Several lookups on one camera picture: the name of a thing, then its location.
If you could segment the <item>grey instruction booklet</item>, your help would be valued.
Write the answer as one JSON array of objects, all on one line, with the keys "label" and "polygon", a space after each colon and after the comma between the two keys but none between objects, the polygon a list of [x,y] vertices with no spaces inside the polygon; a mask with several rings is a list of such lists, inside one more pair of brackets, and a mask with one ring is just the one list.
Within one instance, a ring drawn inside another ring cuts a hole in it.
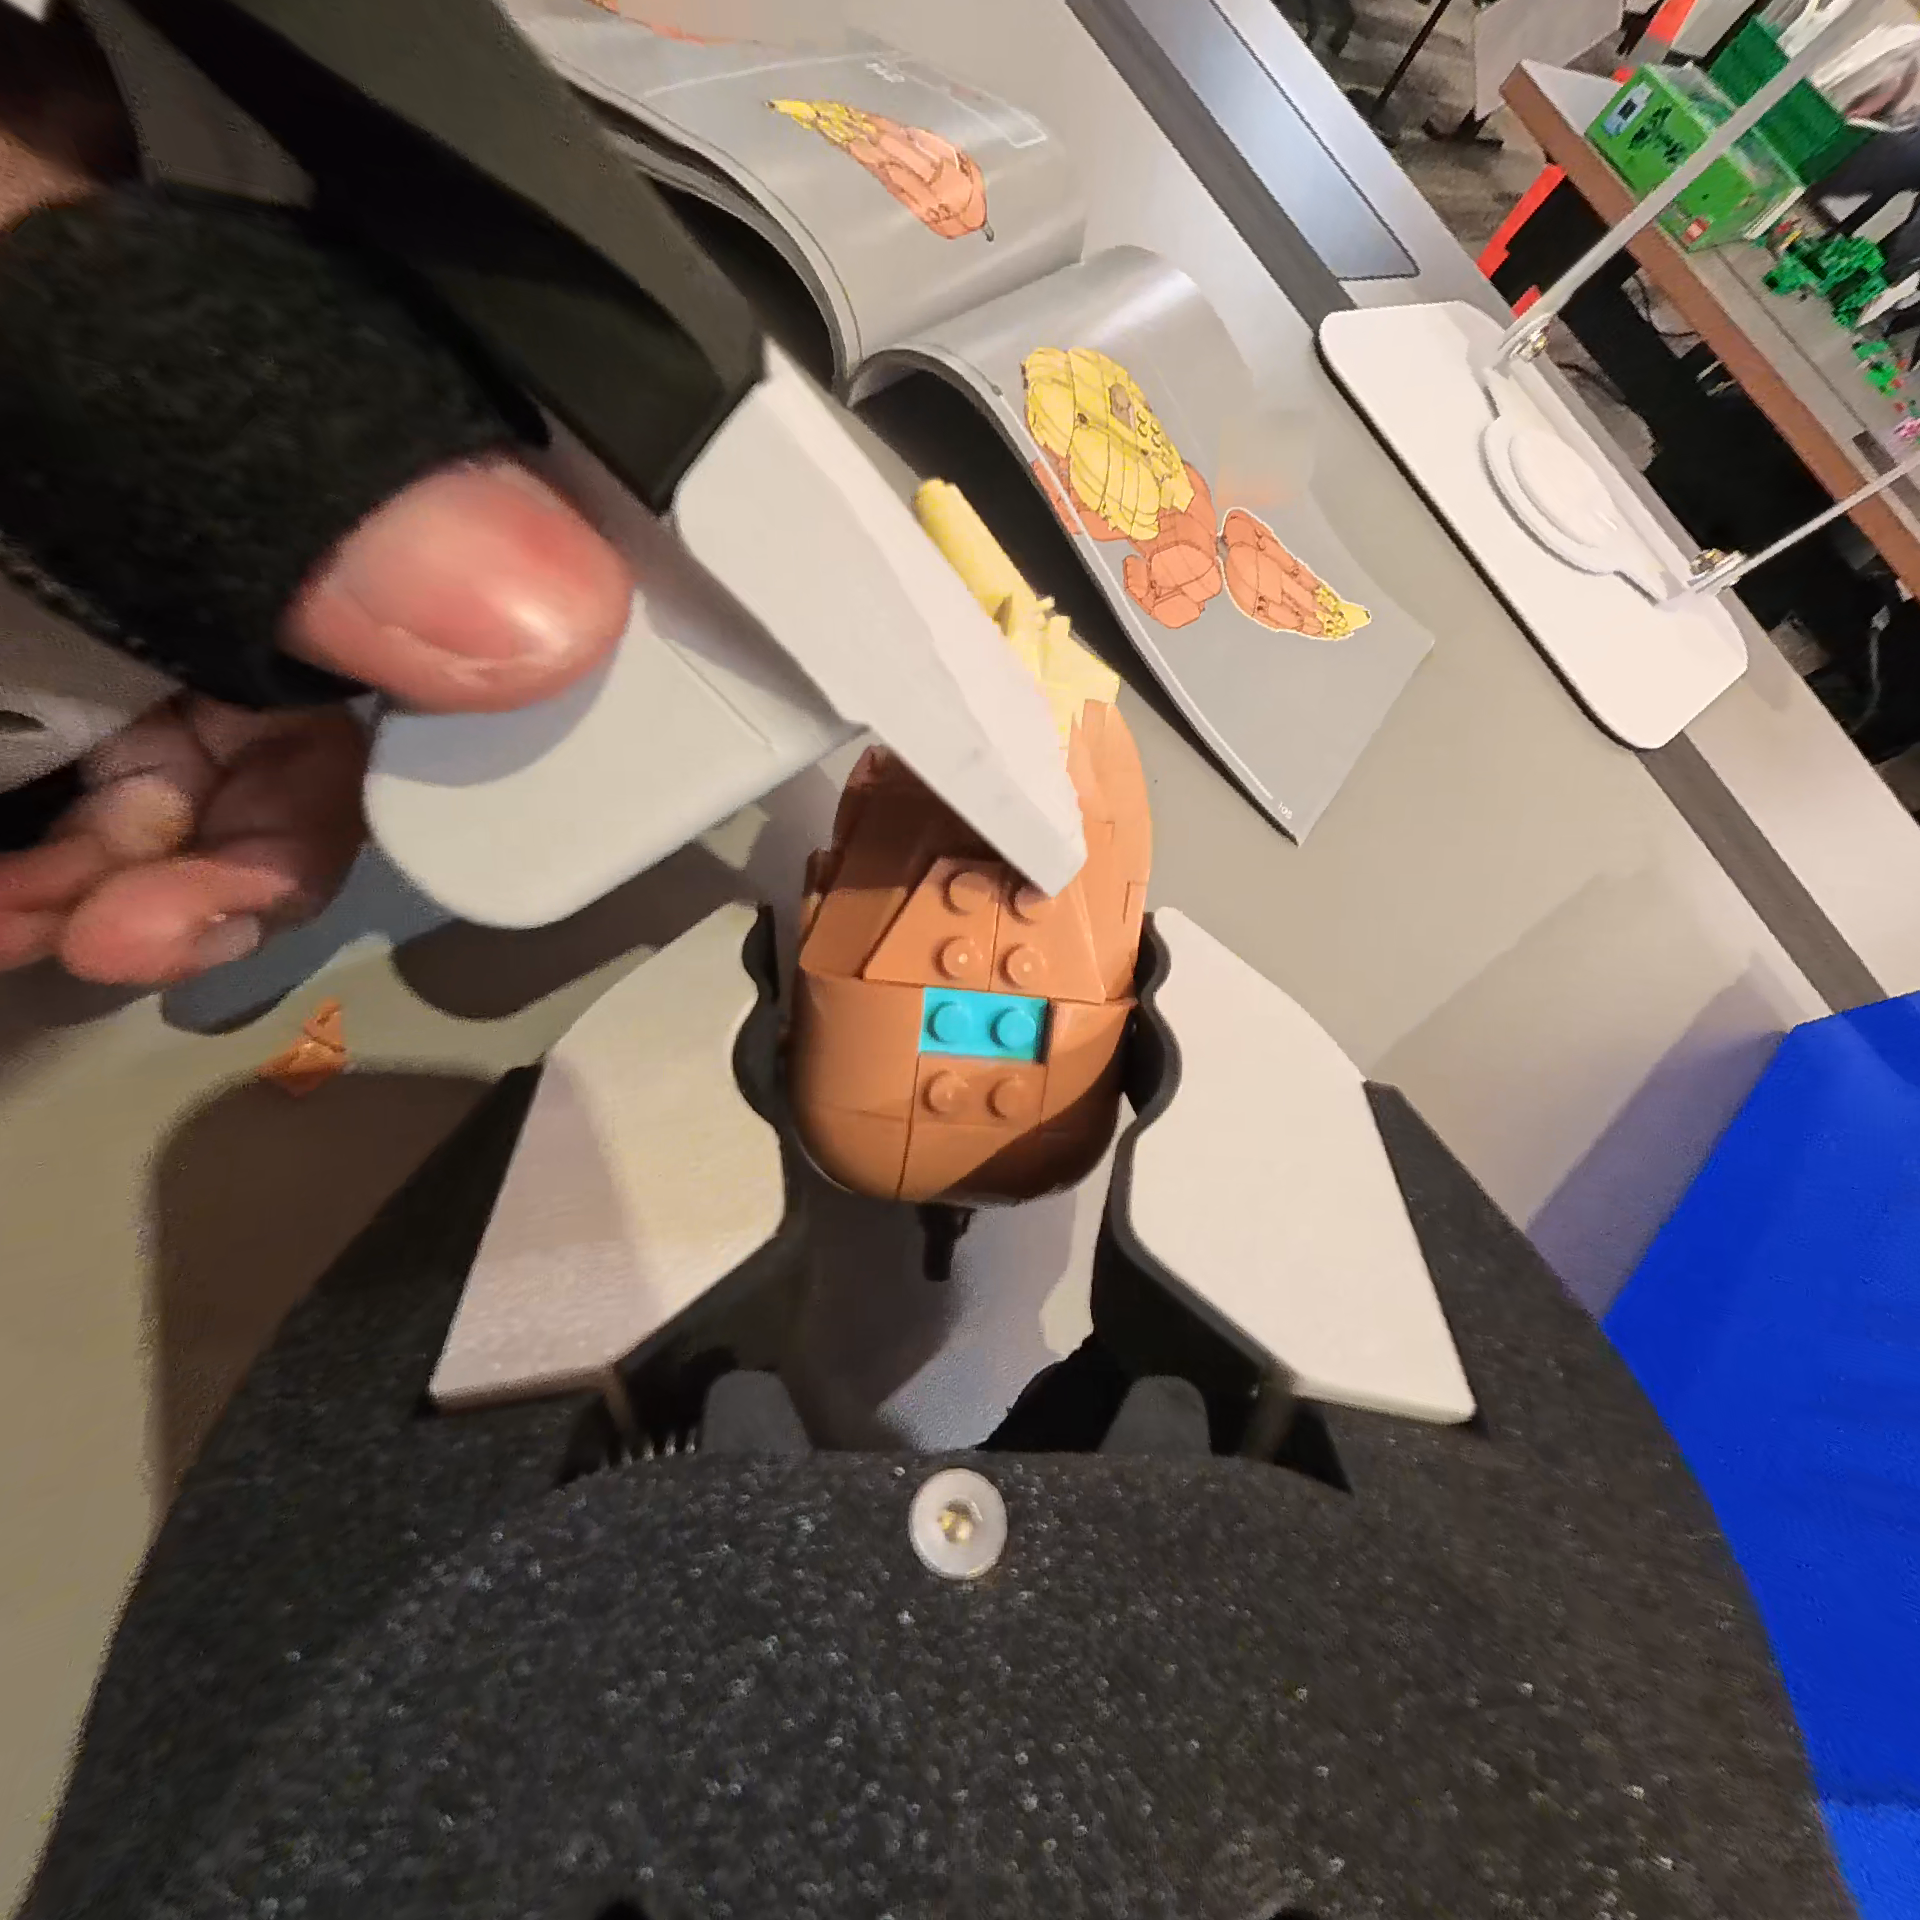
[{"label": "grey instruction booklet", "polygon": [[1064,4],[507,4],[666,187],[755,230],[840,395],[947,381],[1060,519],[1163,697],[1295,839],[1430,626],[1315,496],[1307,404],[1195,278],[1227,238]]}]

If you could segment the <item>person's left hand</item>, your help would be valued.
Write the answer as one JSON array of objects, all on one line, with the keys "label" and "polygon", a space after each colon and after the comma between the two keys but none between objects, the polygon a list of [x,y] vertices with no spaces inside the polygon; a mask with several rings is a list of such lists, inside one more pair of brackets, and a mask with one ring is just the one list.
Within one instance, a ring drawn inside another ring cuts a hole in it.
[{"label": "person's left hand", "polygon": [[[628,566],[531,470],[443,470],[369,518],[299,590],[292,662],[427,715],[531,710],[607,662]],[[83,761],[49,834],[3,866],[3,967],[164,989],[335,902],[365,841],[371,745],[347,706],[182,695]]]}]

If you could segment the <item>green brick model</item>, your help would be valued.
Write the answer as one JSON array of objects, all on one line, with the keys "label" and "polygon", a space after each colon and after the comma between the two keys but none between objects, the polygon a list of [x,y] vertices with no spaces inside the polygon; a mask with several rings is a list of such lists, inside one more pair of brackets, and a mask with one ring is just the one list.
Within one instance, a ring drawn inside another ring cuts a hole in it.
[{"label": "green brick model", "polygon": [[1818,299],[1835,326],[1859,331],[1891,294],[1883,267],[1882,246],[1862,235],[1800,235],[1773,256],[1763,285],[1779,299]]}]

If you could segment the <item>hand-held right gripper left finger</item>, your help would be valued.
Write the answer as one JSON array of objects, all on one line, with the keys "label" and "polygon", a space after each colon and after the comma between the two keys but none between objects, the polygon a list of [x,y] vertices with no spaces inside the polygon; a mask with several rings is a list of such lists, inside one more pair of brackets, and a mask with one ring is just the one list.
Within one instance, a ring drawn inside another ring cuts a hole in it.
[{"label": "hand-held right gripper left finger", "polygon": [[611,1387],[779,1238],[772,916],[731,902],[614,982],[539,1063],[431,1378],[442,1412]]}]

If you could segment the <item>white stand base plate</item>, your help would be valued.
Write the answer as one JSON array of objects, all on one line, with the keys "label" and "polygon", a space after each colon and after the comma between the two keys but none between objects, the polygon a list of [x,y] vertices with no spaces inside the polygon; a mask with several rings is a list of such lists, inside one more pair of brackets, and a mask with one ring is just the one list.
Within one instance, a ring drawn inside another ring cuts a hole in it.
[{"label": "white stand base plate", "polygon": [[1626,486],[1535,361],[1547,322],[1795,86],[1862,38],[1862,4],[1828,4],[1787,64],[1512,326],[1462,299],[1336,311],[1318,327],[1334,384],[1478,566],[1503,606],[1603,731],[1659,749],[1748,670],[1723,608],[1732,587],[1835,518],[1853,518],[1917,470],[1903,457],[1787,539],[1743,557],[1686,555]]}]

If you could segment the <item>blue plastic bin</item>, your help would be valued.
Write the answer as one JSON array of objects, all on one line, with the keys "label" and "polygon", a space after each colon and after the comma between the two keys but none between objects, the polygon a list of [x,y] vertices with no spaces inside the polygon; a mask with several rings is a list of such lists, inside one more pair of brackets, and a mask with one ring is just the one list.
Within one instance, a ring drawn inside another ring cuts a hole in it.
[{"label": "blue plastic bin", "polygon": [[1787,1033],[1604,1328],[1718,1510],[1864,1917],[1919,1915],[1919,998]]}]

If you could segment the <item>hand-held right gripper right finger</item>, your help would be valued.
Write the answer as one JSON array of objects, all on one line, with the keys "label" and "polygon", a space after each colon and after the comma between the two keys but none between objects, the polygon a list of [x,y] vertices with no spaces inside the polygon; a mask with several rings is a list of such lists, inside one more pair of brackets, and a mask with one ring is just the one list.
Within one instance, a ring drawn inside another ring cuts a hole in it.
[{"label": "hand-held right gripper right finger", "polygon": [[1455,1346],[1361,1067],[1187,912],[1151,916],[1094,1323],[1133,1367],[1459,1430]]}]

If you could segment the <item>orange square tile brick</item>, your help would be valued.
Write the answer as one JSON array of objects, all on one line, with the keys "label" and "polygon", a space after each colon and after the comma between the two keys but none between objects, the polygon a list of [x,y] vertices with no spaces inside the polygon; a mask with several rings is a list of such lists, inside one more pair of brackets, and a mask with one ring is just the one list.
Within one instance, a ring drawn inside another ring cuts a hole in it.
[{"label": "orange square tile brick", "polygon": [[289,1097],[308,1097],[344,1076],[347,1065],[346,1008],[339,998],[326,998],[299,1022],[296,1038],[259,1067],[259,1079]]}]

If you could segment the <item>green box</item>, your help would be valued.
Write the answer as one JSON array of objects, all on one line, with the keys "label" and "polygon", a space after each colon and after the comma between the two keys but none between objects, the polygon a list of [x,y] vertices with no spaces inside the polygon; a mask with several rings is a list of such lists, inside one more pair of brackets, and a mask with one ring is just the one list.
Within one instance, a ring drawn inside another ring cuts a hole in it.
[{"label": "green box", "polygon": [[[1595,114],[1588,142],[1643,198],[1702,150],[1738,103],[1699,66],[1642,66]],[[1713,251],[1759,238],[1805,190],[1766,134],[1747,134],[1663,212],[1681,249]]]}]

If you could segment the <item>grey desk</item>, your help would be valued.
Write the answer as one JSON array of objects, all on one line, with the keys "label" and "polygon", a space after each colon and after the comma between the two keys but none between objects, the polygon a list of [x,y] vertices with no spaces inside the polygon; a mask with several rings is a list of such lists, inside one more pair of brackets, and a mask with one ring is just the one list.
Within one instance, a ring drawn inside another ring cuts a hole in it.
[{"label": "grey desk", "polygon": [[[1688,740],[1604,740],[1382,446],[1334,422],[1306,326],[1224,221],[1195,278],[1307,404],[1327,514],[1437,649],[1304,846],[1130,686],[1153,902],[1407,1094],[1606,1307],[1779,1035],[1917,989],[1917,827],[1761,638]],[[278,1323],[499,1074],[728,902],[778,905],[790,939],[851,766],[808,768],[538,930],[456,923],[367,854],[310,923],[173,987],[4,971],[15,1526],[100,1526],[115,1561],[145,1547]],[[264,1085],[326,998],[347,1072]]]}]

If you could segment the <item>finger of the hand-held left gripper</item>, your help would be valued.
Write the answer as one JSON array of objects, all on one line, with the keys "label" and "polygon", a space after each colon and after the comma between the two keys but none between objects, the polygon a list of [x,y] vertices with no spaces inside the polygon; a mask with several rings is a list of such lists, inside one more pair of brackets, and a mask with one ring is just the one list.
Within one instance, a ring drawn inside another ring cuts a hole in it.
[{"label": "finger of the hand-held left gripper", "polygon": [[1083,813],[1043,686],[847,413],[776,343],[671,518],[840,718],[1046,894],[1067,889],[1087,859]]}]

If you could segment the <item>wood-edged office table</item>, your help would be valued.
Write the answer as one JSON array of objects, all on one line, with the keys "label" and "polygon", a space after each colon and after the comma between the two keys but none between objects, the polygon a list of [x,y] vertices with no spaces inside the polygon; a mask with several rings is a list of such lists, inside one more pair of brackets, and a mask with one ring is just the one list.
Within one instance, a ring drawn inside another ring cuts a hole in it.
[{"label": "wood-edged office table", "polygon": [[[1587,135],[1619,89],[1546,59],[1526,59],[1499,87],[1542,166],[1565,169],[1494,283],[1517,313],[1635,201]],[[1803,518],[1894,475],[1795,560],[1864,566],[1917,598],[1917,331],[1862,338],[1818,299],[1766,292],[1771,265],[1763,246],[1686,251],[1649,230],[1599,278],[1604,306],[1585,294],[1560,331],[1651,422],[1659,438],[1651,482],[1688,475],[1688,491],[1663,494],[1709,551],[1766,553]]]}]

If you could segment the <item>orange brick claw model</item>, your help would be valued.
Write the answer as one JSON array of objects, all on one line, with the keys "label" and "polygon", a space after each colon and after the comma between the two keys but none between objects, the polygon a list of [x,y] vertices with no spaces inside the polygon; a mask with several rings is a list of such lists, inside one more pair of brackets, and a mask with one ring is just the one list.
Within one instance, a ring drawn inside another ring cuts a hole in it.
[{"label": "orange brick claw model", "polygon": [[939,1286],[975,1211],[1076,1186],[1115,1136],[1153,822],[1115,672],[964,491],[923,482],[915,512],[1043,688],[1087,843],[1080,875],[1046,894],[870,747],[808,859],[788,1046],[799,1138],[840,1190],[913,1206]]}]

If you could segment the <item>red plastic object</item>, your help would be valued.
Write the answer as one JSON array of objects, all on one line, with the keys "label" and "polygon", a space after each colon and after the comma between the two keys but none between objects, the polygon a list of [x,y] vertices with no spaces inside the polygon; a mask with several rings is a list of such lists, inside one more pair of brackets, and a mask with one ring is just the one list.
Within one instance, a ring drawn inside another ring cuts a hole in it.
[{"label": "red plastic object", "polygon": [[1489,283],[1496,283],[1499,279],[1515,242],[1526,231],[1526,224],[1544,203],[1547,203],[1563,182],[1565,169],[1547,162],[1547,166],[1542,166],[1537,173],[1537,178],[1526,187],[1526,194],[1512,206],[1508,215],[1499,219],[1499,226],[1494,230],[1483,251],[1478,254],[1478,270],[1487,278]]}]

